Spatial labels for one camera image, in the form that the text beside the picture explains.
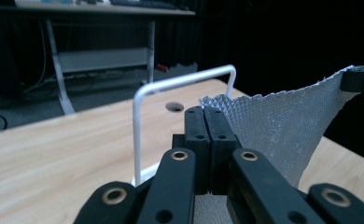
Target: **floor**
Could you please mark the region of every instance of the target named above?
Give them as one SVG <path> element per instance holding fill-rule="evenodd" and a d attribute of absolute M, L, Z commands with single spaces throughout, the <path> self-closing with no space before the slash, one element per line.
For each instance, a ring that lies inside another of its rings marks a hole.
<path fill-rule="evenodd" d="M 197 71 L 197 64 L 178 64 L 168 72 L 156 70 L 154 80 Z M 132 99 L 147 78 L 145 67 L 73 74 L 65 78 L 69 98 L 76 112 Z M 63 116 L 55 76 L 26 89 L 23 99 L 0 98 L 0 131 Z"/>

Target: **wooden table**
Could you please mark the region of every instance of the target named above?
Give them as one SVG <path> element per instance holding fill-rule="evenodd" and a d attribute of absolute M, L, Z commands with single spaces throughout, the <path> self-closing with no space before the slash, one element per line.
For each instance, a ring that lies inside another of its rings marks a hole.
<path fill-rule="evenodd" d="M 153 94 L 142 104 L 142 165 L 159 161 L 173 133 L 184 132 L 185 109 L 226 85 L 208 80 Z M 233 92 L 233 97 L 242 95 Z M 103 184 L 133 178 L 132 101 L 0 132 L 0 223 L 72 223 L 81 206 Z M 323 138 L 301 179 L 306 191 L 329 182 L 364 201 L 364 159 Z"/>

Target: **white wire handle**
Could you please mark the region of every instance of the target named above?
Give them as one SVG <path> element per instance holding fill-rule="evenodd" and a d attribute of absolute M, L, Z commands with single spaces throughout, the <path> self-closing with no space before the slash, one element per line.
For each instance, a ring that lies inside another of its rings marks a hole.
<path fill-rule="evenodd" d="M 141 103 L 144 96 L 156 92 L 168 90 L 196 81 L 202 81 L 212 77 L 220 77 L 230 74 L 226 95 L 231 96 L 232 87 L 236 78 L 236 71 L 233 65 L 220 66 L 201 72 L 191 73 L 181 77 L 168 78 L 161 81 L 148 83 L 135 93 L 133 98 L 133 152 L 134 152 L 134 177 L 135 185 L 141 184 Z"/>

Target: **desk leg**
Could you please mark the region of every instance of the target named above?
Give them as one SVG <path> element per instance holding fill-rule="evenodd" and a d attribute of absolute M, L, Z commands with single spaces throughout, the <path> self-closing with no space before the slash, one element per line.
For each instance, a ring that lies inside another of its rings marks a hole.
<path fill-rule="evenodd" d="M 61 107 L 63 108 L 63 112 L 65 115 L 74 114 L 75 109 L 69 100 L 68 94 L 66 93 L 65 83 L 63 82 L 63 70 L 61 68 L 60 60 L 57 53 L 56 41 L 54 39 L 53 29 L 51 26 L 51 21 L 47 20 L 46 25 L 48 27 L 49 34 L 49 42 L 51 47 L 51 55 L 53 58 L 54 69 L 56 71 L 57 82 L 59 85 L 59 100 Z"/>
<path fill-rule="evenodd" d="M 153 82 L 153 71 L 155 63 L 155 22 L 150 21 L 148 25 L 149 39 L 147 44 L 147 83 Z"/>

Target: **gray textured cloth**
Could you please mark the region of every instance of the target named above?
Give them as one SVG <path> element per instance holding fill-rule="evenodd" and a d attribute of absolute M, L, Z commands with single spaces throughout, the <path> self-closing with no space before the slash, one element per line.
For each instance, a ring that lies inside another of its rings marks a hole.
<path fill-rule="evenodd" d="M 222 110 L 243 147 L 263 153 L 284 178 L 297 187 L 325 130 L 344 104 L 357 95 L 340 91 L 343 71 L 351 67 L 299 90 L 233 100 L 226 95 L 204 97 L 201 106 Z M 212 206 L 207 210 L 216 209 L 214 203 L 220 204 L 217 197 L 212 198 L 215 201 L 207 200 L 208 206 Z M 207 218 L 209 222 L 205 223 L 229 222 Z"/>

